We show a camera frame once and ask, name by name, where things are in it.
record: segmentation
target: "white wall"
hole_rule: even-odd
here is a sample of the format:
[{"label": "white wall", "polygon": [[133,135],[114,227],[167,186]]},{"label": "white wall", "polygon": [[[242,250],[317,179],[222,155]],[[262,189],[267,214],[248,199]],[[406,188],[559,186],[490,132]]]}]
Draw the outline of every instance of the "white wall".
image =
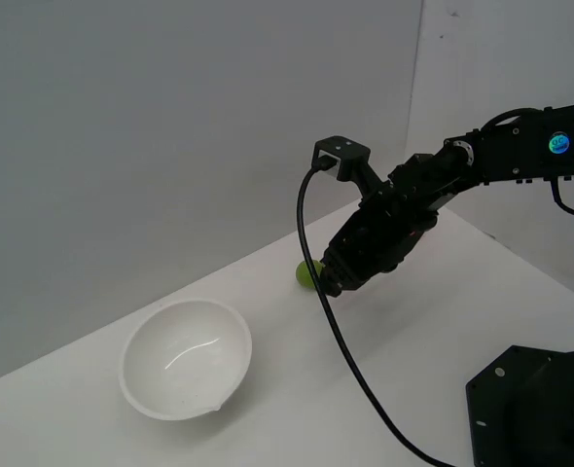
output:
[{"label": "white wall", "polygon": [[[426,0],[413,96],[409,154],[506,110],[573,104],[574,0]],[[562,196],[574,207],[574,183]],[[574,217],[547,183],[478,188],[448,206],[574,291]]]},{"label": "white wall", "polygon": [[400,160],[419,14],[0,0],[0,376],[293,231],[315,140]]}]

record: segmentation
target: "bowl rim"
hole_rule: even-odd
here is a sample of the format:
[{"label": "bowl rim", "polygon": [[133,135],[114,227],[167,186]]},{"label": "bowl rim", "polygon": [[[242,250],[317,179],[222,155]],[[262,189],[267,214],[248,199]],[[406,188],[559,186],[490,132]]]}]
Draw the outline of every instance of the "bowl rim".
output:
[{"label": "bowl rim", "polygon": [[[245,344],[246,344],[246,348],[245,348],[246,354],[244,355],[243,365],[239,370],[239,374],[237,375],[237,377],[235,378],[235,380],[233,381],[231,386],[224,392],[222,399],[218,403],[216,403],[212,406],[203,407],[200,409],[195,409],[193,411],[190,410],[190,411],[186,411],[185,413],[179,413],[179,414],[166,414],[166,413],[159,413],[159,412],[152,411],[151,409],[148,409],[142,403],[140,403],[131,394],[131,392],[129,391],[129,389],[127,387],[126,378],[125,378],[125,361],[126,361],[127,352],[129,350],[129,346],[131,345],[131,343],[133,342],[134,338],[137,336],[139,331],[149,321],[151,321],[153,318],[155,318],[158,314],[162,313],[163,311],[165,311],[165,310],[167,310],[167,309],[169,309],[175,305],[189,304],[189,303],[193,303],[193,302],[204,302],[204,303],[217,305],[217,306],[223,308],[224,310],[228,311],[229,314],[233,318],[235,318],[235,321],[239,324],[239,327],[242,329],[242,331],[244,333],[244,339],[245,339]],[[250,336],[250,329],[248,328],[248,324],[246,323],[244,318],[241,316],[241,314],[239,314],[239,312],[235,308],[233,308],[230,305],[219,302],[217,300],[214,300],[214,299],[189,298],[189,299],[181,299],[181,300],[172,300],[172,301],[160,304],[159,308],[154,310],[153,312],[151,312],[147,317],[145,317],[140,322],[140,324],[135,327],[133,332],[127,338],[126,344],[123,347],[123,352],[121,354],[121,358],[119,361],[119,386],[121,387],[121,390],[123,391],[123,395],[125,396],[127,401],[140,413],[143,413],[143,414],[149,416],[150,418],[155,418],[157,420],[170,420],[170,421],[187,420],[189,418],[194,418],[196,416],[200,416],[200,415],[203,415],[205,413],[210,413],[210,412],[215,412],[215,411],[220,410],[222,405],[225,402],[227,402],[227,400],[231,397],[231,395],[239,387],[242,380],[246,376],[246,373],[248,372],[248,367],[250,366],[251,357],[252,357],[252,338]]]}]

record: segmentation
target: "green ball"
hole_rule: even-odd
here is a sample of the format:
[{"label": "green ball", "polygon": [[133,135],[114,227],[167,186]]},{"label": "green ball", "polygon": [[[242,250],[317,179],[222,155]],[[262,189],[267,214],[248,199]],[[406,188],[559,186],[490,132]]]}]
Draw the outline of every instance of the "green ball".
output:
[{"label": "green ball", "polygon": [[[317,260],[313,260],[313,263],[315,264],[315,270],[317,271],[317,275],[319,275],[324,269],[324,265],[322,265]],[[313,279],[310,277],[310,274],[308,273],[308,268],[306,267],[306,263],[304,261],[302,261],[296,268],[296,280],[300,285],[306,287],[307,289],[315,288],[315,286],[313,285]]]}]

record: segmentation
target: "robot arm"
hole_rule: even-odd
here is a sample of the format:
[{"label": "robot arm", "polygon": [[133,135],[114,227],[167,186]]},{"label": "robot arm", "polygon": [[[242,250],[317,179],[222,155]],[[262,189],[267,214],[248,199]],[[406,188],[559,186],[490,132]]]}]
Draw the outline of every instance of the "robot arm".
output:
[{"label": "robot arm", "polygon": [[482,129],[446,140],[435,155],[413,155],[384,181],[369,166],[369,155],[369,148],[342,136],[315,144],[313,161],[334,158],[337,179],[354,182],[362,196],[324,252],[320,279],[332,297],[395,270],[436,225],[438,209],[478,185],[543,179],[551,182],[556,203],[574,214],[557,185],[558,177],[574,178],[574,105],[506,112]]}]

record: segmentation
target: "table surface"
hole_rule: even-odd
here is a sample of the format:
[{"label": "table surface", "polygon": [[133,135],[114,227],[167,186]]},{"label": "table surface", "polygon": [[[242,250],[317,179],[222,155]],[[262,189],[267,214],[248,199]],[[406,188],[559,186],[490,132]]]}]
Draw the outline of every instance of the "table surface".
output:
[{"label": "table surface", "polygon": [[[308,228],[319,255],[355,209]],[[0,378],[0,466],[421,466],[342,360],[290,234]],[[250,326],[250,371],[218,412],[152,420],[123,398],[133,329],[176,299],[214,298]],[[512,344],[574,350],[574,294],[447,210],[391,274],[333,300],[354,357],[401,430],[473,465],[464,385]]]}]

